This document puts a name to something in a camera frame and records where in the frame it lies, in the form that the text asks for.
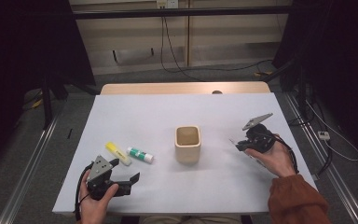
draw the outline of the cable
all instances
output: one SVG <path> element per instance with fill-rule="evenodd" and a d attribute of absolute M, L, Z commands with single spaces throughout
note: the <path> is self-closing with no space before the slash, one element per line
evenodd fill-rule
<path fill-rule="evenodd" d="M 318 108 L 319 108 L 319 110 L 321 111 L 321 114 L 322 114 L 322 120 L 325 120 L 325 119 L 324 119 L 324 112 L 322 111 L 321 106 L 320 106 L 320 105 L 318 104 L 318 102 L 316 101 L 315 91 L 313 90 L 312 86 L 310 86 L 310 91 L 311 91 L 310 99 L 312 100 L 312 102 L 314 102 L 313 104 L 316 104 L 316 105 L 318 106 Z M 312 111 L 312 118 L 311 118 L 310 120 L 302 121 L 301 123 L 298 123 L 298 124 L 291 124 L 291 123 L 290 123 L 290 122 L 293 123 L 293 121 L 295 121 L 295 120 L 300 120 L 300 119 L 301 119 L 300 117 L 298 117 L 298 118 L 296 118 L 296 119 L 290 119 L 290 120 L 288 120 L 288 121 L 287 121 L 287 122 L 288 122 L 288 125 L 289 125 L 289 126 L 306 125 L 306 124 L 309 124 L 309 125 L 310 125 L 310 122 L 311 122 L 312 120 L 314 120 L 314 118 L 315 118 L 316 112 L 315 112 L 315 110 L 313 109 L 313 106 L 312 106 L 310 103 L 308 103 L 308 107 L 309 107 L 309 108 L 311 109 L 311 111 Z M 317 121 L 318 121 L 318 124 L 319 124 L 319 126 L 321 127 L 321 130 L 322 130 L 322 129 L 323 129 L 323 128 L 322 128 L 322 125 L 320 124 L 319 120 L 317 120 Z M 332 160 L 333 160 L 333 150 L 329 147 L 329 148 L 327 149 L 327 157 L 326 157 L 326 159 L 325 159 L 325 162 L 324 162 L 322 168 L 318 171 L 317 176 L 320 176 L 320 175 L 330 166 Z"/>
<path fill-rule="evenodd" d="M 81 181 L 83 179 L 83 176 L 84 174 L 89 170 L 91 169 L 92 167 L 92 164 L 94 164 L 94 162 L 92 162 L 90 165 L 86 166 L 86 168 L 84 168 L 83 172 L 81 173 L 80 175 L 80 178 L 79 178 L 79 181 L 77 182 L 77 189 L 76 189 L 76 198 L 75 198 L 75 218 L 76 218 L 76 221 L 80 220 L 81 219 L 81 215 L 80 215 L 80 203 L 81 201 L 83 201 L 86 197 L 84 197 L 80 202 L 78 201 L 79 200 L 79 191 L 80 191 L 80 185 L 81 185 Z"/>
<path fill-rule="evenodd" d="M 278 6 L 278 0 L 275 0 L 275 7 Z M 281 28 L 281 23 L 279 22 L 279 17 L 278 17 L 278 14 L 275 14 L 276 18 L 277 18 L 277 23 L 278 23 L 278 27 L 279 27 L 279 32 L 281 33 L 281 38 L 282 38 L 282 28 Z"/>
<path fill-rule="evenodd" d="M 318 108 L 319 108 L 319 111 L 321 112 L 321 116 L 322 116 L 322 120 L 324 120 L 324 122 L 326 121 L 326 119 L 324 118 L 324 112 L 322 111 L 322 107 L 319 105 L 319 103 L 315 100 L 315 104 L 318 106 Z M 317 121 L 318 121 L 318 124 L 319 124 L 319 127 L 322 129 L 323 127 L 322 127 L 322 124 L 321 124 L 321 122 L 317 119 Z"/>
<path fill-rule="evenodd" d="M 271 59 L 267 59 L 267 60 L 262 60 L 260 62 L 257 62 L 257 63 L 254 63 L 254 64 L 251 64 L 251 65 L 247 65 L 247 66 L 244 66 L 244 67 L 239 67 L 239 68 L 187 68 L 187 69 L 183 69 L 181 68 L 179 65 L 178 65 L 178 62 L 176 61 L 176 57 L 173 53 L 173 49 L 172 49 L 172 43 L 171 43 L 171 38 L 170 38 L 170 34 L 169 34 L 169 30 L 168 30 L 168 25 L 167 25 L 167 21 L 166 21 L 166 18 L 161 18 L 161 21 L 162 21 L 162 38 L 161 38 L 161 51 L 160 51 L 160 62 L 161 62 L 161 65 L 162 65 L 162 68 L 169 72 L 169 73 L 183 73 L 186 72 L 186 71 L 224 71 L 224 72 L 231 72 L 231 71 L 239 71 L 239 70 L 244 70 L 244 69 L 247 69 L 247 68 L 251 68 L 251 67 L 254 67 L 254 66 L 257 66 L 257 69 L 259 70 L 258 68 L 258 65 L 260 65 L 261 63 L 266 63 L 266 62 L 272 62 Z M 172 71 L 172 70 L 168 70 L 165 66 L 164 66 L 164 62 L 162 61 L 162 50 L 164 48 L 164 22 L 165 22 L 165 27 L 166 27 L 166 33 L 167 33 L 167 37 L 168 37 L 168 40 L 169 40 L 169 43 L 170 43 L 170 48 L 171 48 L 171 53 L 172 53 L 172 56 L 175 60 L 175 63 L 176 63 L 176 66 L 179 70 L 176 70 L 176 71 Z"/>
<path fill-rule="evenodd" d="M 343 140 L 345 140 L 349 145 L 351 145 L 355 150 L 356 150 L 356 152 L 358 153 L 358 149 L 357 149 L 357 147 L 355 147 L 350 141 L 348 141 L 344 136 L 342 136 L 341 134 L 339 134 L 336 130 L 334 130 L 332 127 L 330 127 L 327 123 L 325 123 L 322 119 L 321 119 L 321 117 L 319 117 L 319 115 L 316 113 L 316 111 L 314 111 L 313 110 L 313 108 L 312 108 L 312 111 L 313 111 L 313 113 L 316 115 L 316 117 L 327 127 L 327 128 L 329 128 L 331 131 L 333 131 L 334 133 L 336 133 L 339 137 L 341 137 Z"/>
<path fill-rule="evenodd" d="M 333 149 L 332 147 L 330 147 L 330 146 L 327 144 L 327 141 L 326 141 L 326 140 L 324 140 L 324 142 L 326 143 L 326 145 L 327 145 L 331 150 L 333 150 L 334 152 L 336 152 L 339 156 L 341 156 L 341 157 L 347 159 L 348 161 L 358 161 L 358 158 L 357 158 L 357 159 L 351 159 L 351 158 L 348 158 L 348 157 L 342 155 L 341 153 L 337 152 L 335 149 Z"/>
<path fill-rule="evenodd" d="M 290 157 L 292 159 L 292 164 L 293 164 L 293 168 L 295 169 L 295 172 L 296 174 L 299 173 L 298 171 L 298 167 L 297 167 L 297 159 L 296 159 L 296 154 L 295 152 L 292 150 L 291 147 L 289 147 L 289 145 L 287 145 L 283 139 L 281 139 L 280 137 L 276 136 L 276 135 L 269 135 L 269 134 L 264 134 L 264 133 L 256 133 L 254 132 L 254 134 L 257 134 L 257 135 L 260 135 L 260 136 L 263 136 L 263 137 L 267 137 L 267 138 L 272 138 L 274 139 L 275 141 L 281 143 L 282 145 L 284 145 L 286 148 L 287 148 L 287 151 L 289 152 L 290 154 Z"/>
<path fill-rule="evenodd" d="M 89 197 L 90 196 L 90 194 L 88 193 L 86 196 L 84 196 L 81 200 L 80 200 L 80 202 L 79 202 L 79 205 L 81 205 L 81 203 L 83 202 L 83 200 L 85 200 L 87 197 Z"/>
<path fill-rule="evenodd" d="M 37 94 L 34 95 L 34 97 L 32 97 L 30 100 L 24 102 L 23 105 L 28 105 L 29 103 L 31 103 L 34 99 L 36 99 L 37 96 L 39 96 L 40 92 L 42 92 L 42 90 L 39 90 L 37 92 Z"/>
<path fill-rule="evenodd" d="M 295 119 L 289 119 L 289 120 L 287 120 L 286 122 L 287 122 L 287 124 L 288 124 L 289 126 L 294 127 L 294 126 L 301 126 L 301 125 L 305 125 L 305 124 L 310 124 L 310 122 L 313 121 L 314 118 L 315 118 L 315 116 L 314 116 L 314 114 L 313 114 L 313 112 L 312 112 L 312 113 L 310 114 L 310 118 L 307 119 L 307 120 L 301 120 L 301 119 L 302 119 L 301 117 L 296 117 Z"/>
<path fill-rule="evenodd" d="M 165 22 L 165 30 L 166 30 L 166 32 L 167 32 L 168 41 L 169 41 L 170 47 L 171 47 L 171 53 L 172 53 L 173 59 L 175 60 L 175 64 L 176 64 L 177 68 L 180 70 L 180 72 L 182 72 L 182 74 L 183 74 L 185 77 L 189 77 L 189 78 L 195 79 L 195 80 L 197 80 L 197 81 L 204 82 L 204 80 L 198 79 L 198 78 L 196 78 L 196 77 L 191 77 L 191 76 L 189 76 L 189 75 L 186 74 L 186 73 L 182 70 L 182 68 L 179 66 L 178 62 L 176 61 L 175 54 L 173 53 L 172 43 L 171 43 L 171 39 L 170 39 L 170 34 L 169 34 L 169 32 L 168 32 L 167 19 L 166 19 L 165 17 L 162 17 L 161 20 L 162 20 L 162 38 L 161 38 L 161 39 L 162 39 L 162 45 L 161 45 L 161 55 L 160 55 L 160 59 L 161 59 L 161 64 L 162 64 L 164 70 L 165 70 L 165 71 L 168 71 L 168 70 L 164 67 L 164 65 L 163 65 L 164 63 L 162 62 L 162 49 L 163 49 L 163 47 L 164 47 L 164 22 Z"/>

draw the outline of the aluminum rail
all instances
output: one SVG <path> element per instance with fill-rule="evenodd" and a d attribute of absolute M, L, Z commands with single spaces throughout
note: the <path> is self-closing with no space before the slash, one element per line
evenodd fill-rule
<path fill-rule="evenodd" d="M 42 132 L 40 139 L 34 149 L 34 153 L 31 156 L 31 159 L 29 159 L 28 164 L 25 167 L 25 170 L 23 171 L 20 180 L 16 184 L 16 187 L 11 193 L 3 212 L 1 213 L 0 224 L 13 223 L 17 213 L 19 212 L 22 201 L 24 200 L 25 194 L 27 193 L 28 188 L 31 185 L 31 180 L 36 173 L 37 166 L 42 160 L 43 153 L 48 146 L 48 142 L 54 132 L 58 117 L 61 115 L 63 107 L 64 103 L 61 103 L 59 105 L 57 115 L 54 116 L 48 128 Z"/>
<path fill-rule="evenodd" d="M 222 15 L 261 15 L 306 13 L 318 7 L 223 7 L 223 8 L 169 8 L 118 11 L 74 11 L 75 20 L 145 18 L 145 17 L 182 17 L 182 16 L 222 16 Z"/>
<path fill-rule="evenodd" d="M 294 114 L 301 118 L 300 112 L 297 110 L 298 102 L 296 101 L 295 97 L 290 93 L 286 93 L 286 101 L 292 108 Z M 310 141 L 312 149 L 314 150 L 316 156 L 318 157 L 321 164 L 324 164 L 325 159 L 327 157 L 327 153 L 324 150 L 324 146 L 320 142 L 319 138 L 317 137 L 315 131 L 312 127 L 308 124 L 301 125 L 304 134 Z M 337 195 L 339 196 L 340 200 L 342 201 L 343 205 L 347 209 L 348 214 L 350 215 L 353 223 L 358 224 L 358 201 L 354 197 L 353 193 L 351 192 L 350 188 L 347 186 L 343 178 L 341 177 L 339 171 L 337 170 L 336 166 L 331 163 L 329 168 L 325 170 L 331 184 L 333 185 L 334 189 L 336 190 Z"/>

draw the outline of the brown sleeve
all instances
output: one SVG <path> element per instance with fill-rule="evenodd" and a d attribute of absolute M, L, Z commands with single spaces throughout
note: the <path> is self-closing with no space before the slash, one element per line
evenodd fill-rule
<path fill-rule="evenodd" d="M 331 223 L 327 201 L 302 175 L 273 179 L 269 192 L 272 223 Z"/>

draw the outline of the table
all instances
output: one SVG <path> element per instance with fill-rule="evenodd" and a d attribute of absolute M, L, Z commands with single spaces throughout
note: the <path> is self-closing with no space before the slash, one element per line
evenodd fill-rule
<path fill-rule="evenodd" d="M 209 94 L 212 91 L 231 94 Z M 228 138 L 244 139 L 243 125 L 267 113 L 273 116 L 263 124 L 293 148 L 298 170 L 315 187 L 278 102 L 265 83 L 107 85 L 95 99 L 53 212 L 72 214 L 81 171 L 98 154 L 112 160 L 104 144 L 113 141 L 122 149 L 138 147 L 156 159 L 152 164 L 132 159 L 130 166 L 120 164 L 113 169 L 111 178 L 116 181 L 128 180 L 138 172 L 141 177 L 132 186 L 130 196 L 111 201 L 111 214 L 265 213 L 269 186 L 275 176 L 240 153 Z M 187 124 L 199 125 L 201 130 L 200 160 L 193 166 L 180 164 L 174 158 L 174 128 Z"/>

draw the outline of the power cord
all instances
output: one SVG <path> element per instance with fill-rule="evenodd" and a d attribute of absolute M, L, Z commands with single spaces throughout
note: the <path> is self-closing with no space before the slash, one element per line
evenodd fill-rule
<path fill-rule="evenodd" d="M 306 120 L 306 121 L 302 121 L 302 122 L 297 123 L 297 124 L 293 124 L 293 122 L 295 120 L 300 120 L 300 117 L 297 117 L 295 119 L 287 120 L 289 126 L 301 126 L 301 125 L 307 125 L 307 124 L 310 125 L 310 122 L 314 120 L 315 114 L 316 114 L 316 112 L 315 112 L 315 110 L 314 110 L 314 108 L 312 106 L 313 104 L 316 104 L 318 106 L 319 110 L 321 111 L 321 114 L 322 114 L 322 119 L 321 120 L 325 120 L 324 119 L 324 112 L 322 111 L 321 106 L 319 105 L 319 103 L 316 100 L 315 91 L 313 90 L 312 86 L 310 86 L 310 99 L 311 99 L 311 104 L 307 101 L 307 103 L 308 103 L 307 108 L 310 108 L 310 110 L 312 112 L 312 114 L 311 114 L 312 117 L 310 119 Z M 319 126 L 321 127 L 321 130 L 322 130 L 323 128 L 322 128 L 321 123 L 319 122 L 319 120 L 317 120 L 317 121 L 318 121 Z M 330 141 L 326 141 L 326 144 L 328 146 L 330 146 Z M 326 159 L 324 161 L 324 165 L 322 166 L 322 168 L 318 171 L 318 173 L 316 175 L 317 178 L 319 178 L 319 176 L 330 166 L 332 160 L 333 160 L 333 150 L 330 147 L 328 147 L 327 148 L 327 157 L 326 157 Z"/>
<path fill-rule="evenodd" d="M 164 22 L 165 22 L 165 30 L 167 32 L 167 37 L 168 37 L 168 41 L 170 43 L 170 48 L 171 48 L 171 53 L 172 53 L 172 56 L 173 56 L 173 59 L 175 60 L 175 64 L 176 64 L 176 67 L 179 69 L 179 72 L 181 72 L 185 77 L 189 77 L 191 79 L 195 79 L 197 81 L 201 81 L 201 82 L 204 82 L 204 80 L 201 80 L 199 78 L 196 78 L 196 77 L 191 77 L 189 76 L 188 74 L 185 73 L 185 71 L 182 70 L 182 68 L 179 66 L 178 62 L 176 61 L 176 57 L 175 57 L 175 54 L 173 53 L 173 49 L 172 49 L 172 43 L 171 43 L 171 38 L 170 38 L 170 34 L 169 34 L 169 31 L 168 31 L 168 25 L 167 25 L 167 19 L 165 17 L 161 17 L 161 22 L 162 22 L 162 42 L 161 42 L 161 54 L 160 54 L 160 59 L 161 59 L 161 65 L 162 67 L 164 68 L 165 71 L 168 71 L 165 66 L 164 66 L 164 63 L 162 62 L 162 49 L 164 48 Z"/>
<path fill-rule="evenodd" d="M 172 42 L 171 42 L 171 38 L 170 38 L 170 34 L 169 34 L 169 29 L 168 29 L 168 24 L 167 24 L 167 20 L 165 17 L 162 17 L 161 18 L 161 22 L 162 22 L 162 27 L 161 27 L 161 30 L 162 30 L 162 38 L 161 38 L 161 51 L 160 51 L 160 62 L 161 62 L 161 65 L 162 65 L 162 68 L 166 71 L 166 72 L 169 72 L 169 73 L 182 73 L 185 77 L 189 77 L 189 78 L 192 78 L 192 79 L 196 79 L 197 81 L 205 81 L 205 80 L 201 80 L 201 79 L 198 79 L 198 78 L 195 78 L 195 77 L 191 77 L 189 76 L 188 74 L 186 74 L 185 72 L 186 71 L 224 71 L 224 72 L 231 72 L 231 71 L 239 71 L 239 70 L 244 70 L 244 69 L 248 69 L 248 68 L 251 68 L 251 67 L 254 67 L 254 66 L 257 66 L 257 70 L 259 71 L 259 67 L 258 65 L 260 65 L 261 63 L 266 63 L 266 62 L 271 62 L 272 60 L 271 59 L 267 59 L 267 60 L 262 60 L 260 62 L 257 62 L 257 63 L 254 63 L 254 64 L 251 64 L 251 65 L 247 65 L 247 66 L 244 66 L 244 67 L 239 67 L 239 68 L 187 68 L 187 69 L 183 69 L 179 66 L 178 62 L 176 61 L 176 57 L 173 53 L 173 49 L 172 49 Z M 165 66 L 164 66 L 164 62 L 162 60 L 162 50 L 164 48 L 164 22 L 165 22 L 165 29 L 166 29 L 166 34 L 167 34 L 167 37 L 168 37 L 168 41 L 170 43 L 170 49 L 171 49 L 171 53 L 172 53 L 172 56 L 173 56 L 173 59 L 175 61 L 175 64 L 176 64 L 176 67 L 179 69 L 179 70 L 168 70 Z"/>
<path fill-rule="evenodd" d="M 29 99 L 29 100 L 27 100 L 26 102 L 24 102 L 23 105 L 28 105 L 28 104 L 31 103 L 32 101 L 36 100 L 36 99 L 39 97 L 39 95 L 41 95 L 41 93 L 42 93 L 42 90 L 39 90 L 39 91 L 37 92 L 37 94 L 35 94 L 31 99 Z"/>
<path fill-rule="evenodd" d="M 316 102 L 316 100 L 314 99 L 314 96 L 313 96 L 313 91 L 310 91 L 310 92 L 311 92 L 311 94 L 310 94 L 310 99 L 311 99 L 311 101 L 312 101 L 312 102 Z M 291 126 L 291 127 L 294 127 L 294 126 L 302 126 L 302 125 L 310 124 L 310 123 L 314 120 L 315 116 L 314 116 L 313 112 L 312 112 L 308 107 L 306 108 L 306 113 L 307 113 L 307 118 L 308 118 L 308 119 L 303 120 L 301 117 L 296 117 L 295 119 L 289 119 L 289 120 L 287 120 L 287 121 L 286 121 L 287 124 L 288 124 L 289 126 Z"/>
<path fill-rule="evenodd" d="M 326 122 L 324 122 L 322 119 L 321 119 L 321 117 L 319 117 L 319 115 L 316 113 L 316 111 L 314 111 L 313 110 L 313 108 L 312 108 L 312 111 L 313 111 L 313 113 L 315 114 L 315 116 L 328 128 L 328 129 L 330 129 L 331 131 L 333 131 L 334 133 L 336 133 L 339 137 L 341 137 L 343 140 L 345 140 L 349 145 L 351 145 L 355 150 L 356 150 L 356 152 L 357 152 L 357 154 L 358 154 L 358 149 L 357 149 L 357 147 L 356 146 L 354 146 L 349 140 L 347 140 L 344 136 L 342 136 L 341 134 L 339 134 L 336 130 L 334 130 L 332 127 L 330 127 Z M 358 161 L 358 158 L 357 159 L 349 159 L 349 158 L 347 158 L 347 157 L 345 157 L 345 156 L 343 156 L 343 155 L 341 155 L 340 153 L 337 153 L 338 155 L 340 155 L 340 156 L 342 156 L 343 158 L 345 158 L 345 159 L 347 159 L 347 160 L 349 160 L 349 161 Z"/>
<path fill-rule="evenodd" d="M 276 136 L 274 134 L 272 135 L 269 135 L 269 134 L 264 134 L 264 133 L 254 133 L 256 135 L 259 135 L 259 136 L 262 136 L 262 137 L 265 137 L 265 138 L 272 138 L 274 139 L 275 141 L 281 143 L 282 145 L 284 145 L 287 149 L 287 151 L 289 152 L 289 155 L 290 155 L 290 158 L 292 160 L 292 164 L 293 164 L 293 168 L 295 169 L 295 172 L 296 174 L 299 173 L 298 171 L 298 167 L 297 167 L 297 159 L 296 159 L 296 155 L 295 155 L 295 152 L 292 150 L 291 147 L 289 147 L 289 145 L 287 145 L 283 139 L 281 139 L 279 136 Z"/>
<path fill-rule="evenodd" d="M 76 221 L 81 219 L 81 215 L 80 215 L 80 204 L 81 202 L 88 197 L 89 195 L 86 195 L 84 198 L 81 199 L 81 201 L 79 201 L 79 192 L 80 192 L 80 186 L 81 186 L 81 181 L 83 179 L 84 174 L 91 169 L 92 165 L 94 164 L 94 162 L 92 162 L 90 165 L 86 166 L 86 168 L 84 168 L 83 172 L 80 175 L 79 181 L 77 182 L 77 189 L 76 189 L 76 198 L 75 198 L 75 218 Z"/>

